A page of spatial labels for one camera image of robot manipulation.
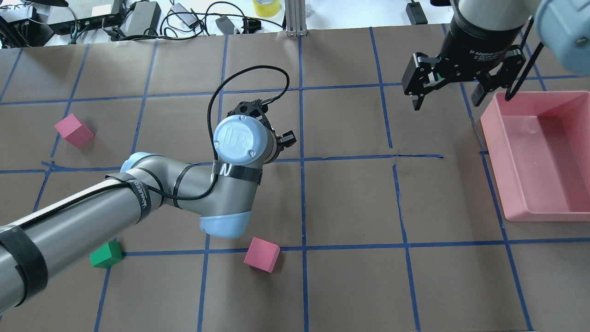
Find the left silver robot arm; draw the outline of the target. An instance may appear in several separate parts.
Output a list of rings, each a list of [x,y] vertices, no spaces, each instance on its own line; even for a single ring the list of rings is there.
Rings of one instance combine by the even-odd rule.
[[[212,168],[134,153],[120,172],[1,227],[1,312],[43,292],[48,282],[163,205],[196,213],[210,236],[247,228],[263,166],[297,141],[267,119],[269,100],[242,102],[209,136]]]

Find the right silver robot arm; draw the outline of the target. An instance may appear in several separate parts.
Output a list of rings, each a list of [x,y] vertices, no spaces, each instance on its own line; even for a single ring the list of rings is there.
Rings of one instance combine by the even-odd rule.
[[[550,50],[563,69],[588,76],[590,5],[587,0],[432,0],[453,16],[435,57],[416,52],[402,77],[404,94],[419,111],[430,92],[477,81],[478,107],[496,89],[512,100],[539,54]]]

